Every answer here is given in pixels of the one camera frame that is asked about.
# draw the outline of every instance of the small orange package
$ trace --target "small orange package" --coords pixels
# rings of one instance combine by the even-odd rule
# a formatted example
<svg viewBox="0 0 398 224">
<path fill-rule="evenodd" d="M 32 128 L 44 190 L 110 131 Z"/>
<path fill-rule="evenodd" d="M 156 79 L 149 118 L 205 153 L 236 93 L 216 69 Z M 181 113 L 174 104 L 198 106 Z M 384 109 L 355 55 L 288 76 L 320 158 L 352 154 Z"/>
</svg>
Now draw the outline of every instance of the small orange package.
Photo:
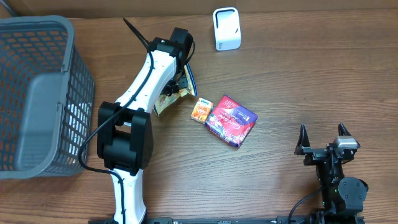
<svg viewBox="0 0 398 224">
<path fill-rule="evenodd" d="M 194 119 L 195 121 L 204 124 L 212 109 L 213 109 L 212 102 L 205 100 L 203 98 L 199 98 L 195 107 L 193 108 L 191 118 Z"/>
</svg>

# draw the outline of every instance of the gray basket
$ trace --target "gray basket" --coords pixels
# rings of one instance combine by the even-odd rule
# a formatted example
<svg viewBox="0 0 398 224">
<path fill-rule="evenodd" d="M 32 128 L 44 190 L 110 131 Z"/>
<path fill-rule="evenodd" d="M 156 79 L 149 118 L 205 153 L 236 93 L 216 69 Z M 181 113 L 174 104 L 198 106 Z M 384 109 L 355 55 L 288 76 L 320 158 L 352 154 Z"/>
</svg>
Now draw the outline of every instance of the gray basket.
<svg viewBox="0 0 398 224">
<path fill-rule="evenodd" d="M 0 179 L 82 170 L 94 81 L 73 41 L 64 17 L 0 20 Z"/>
</svg>

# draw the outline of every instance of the gray plastic bin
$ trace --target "gray plastic bin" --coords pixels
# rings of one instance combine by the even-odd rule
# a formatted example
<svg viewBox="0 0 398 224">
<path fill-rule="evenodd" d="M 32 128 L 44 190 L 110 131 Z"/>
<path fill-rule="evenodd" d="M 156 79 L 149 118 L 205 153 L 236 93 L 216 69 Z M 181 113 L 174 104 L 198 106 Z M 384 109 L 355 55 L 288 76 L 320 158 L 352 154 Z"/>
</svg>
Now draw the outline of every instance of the gray plastic bin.
<svg viewBox="0 0 398 224">
<path fill-rule="evenodd" d="M 0 179 L 82 170 L 94 81 L 73 41 L 61 16 L 0 19 Z"/>
</svg>

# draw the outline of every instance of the wooden tabletop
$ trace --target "wooden tabletop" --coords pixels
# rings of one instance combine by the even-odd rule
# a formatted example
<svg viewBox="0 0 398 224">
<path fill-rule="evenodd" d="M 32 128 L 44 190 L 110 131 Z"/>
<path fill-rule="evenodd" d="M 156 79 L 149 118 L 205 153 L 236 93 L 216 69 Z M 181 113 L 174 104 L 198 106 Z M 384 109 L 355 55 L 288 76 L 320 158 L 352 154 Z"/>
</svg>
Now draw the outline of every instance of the wooden tabletop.
<svg viewBox="0 0 398 224">
<path fill-rule="evenodd" d="M 144 171 L 149 217 L 265 218 L 288 215 L 318 187 L 315 167 L 294 155 L 300 125 L 325 147 L 343 122 L 361 143 L 346 176 L 369 184 L 367 223 L 397 223 L 398 10 L 241 14 L 242 45 L 217 52 L 211 16 L 134 17 L 145 35 L 188 29 L 197 48 L 190 63 L 199 96 L 225 94 L 259 119 L 239 149 L 190 119 L 186 96 L 152 117 L 155 149 Z M 145 50 L 122 19 L 72 20 L 75 43 L 96 80 L 95 112 L 127 89 Z M 88 164 L 103 168 L 90 144 Z M 111 177 L 3 180 L 0 223 L 86 223 L 114 213 Z M 296 214 L 321 207 L 321 198 Z"/>
</svg>

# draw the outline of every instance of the wood grain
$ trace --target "wood grain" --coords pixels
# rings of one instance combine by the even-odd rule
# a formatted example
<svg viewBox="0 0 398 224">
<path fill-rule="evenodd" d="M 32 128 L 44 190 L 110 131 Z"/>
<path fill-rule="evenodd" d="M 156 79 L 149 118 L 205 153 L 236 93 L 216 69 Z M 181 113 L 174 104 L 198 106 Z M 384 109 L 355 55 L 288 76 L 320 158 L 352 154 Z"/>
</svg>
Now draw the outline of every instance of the wood grain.
<svg viewBox="0 0 398 224">
<path fill-rule="evenodd" d="M 300 124 L 323 147 L 344 122 L 361 143 L 346 176 L 369 184 L 367 223 L 397 223 L 398 11 L 241 14 L 239 50 L 217 52 L 210 16 L 134 17 L 148 38 L 188 29 L 199 95 L 228 94 L 259 115 L 235 150 L 190 119 L 186 97 L 153 117 L 155 149 L 144 174 L 149 217 L 264 218 L 287 215 L 315 190 L 314 167 L 293 155 Z M 114 101 L 142 67 L 144 48 L 119 18 L 73 20 L 75 43 L 96 80 L 95 106 Z M 96 127 L 96 109 L 93 127 Z M 89 165 L 103 167 L 90 145 Z M 114 212 L 108 175 L 0 182 L 0 223 L 86 223 Z M 304 203 L 305 214 L 320 198 Z"/>
</svg>

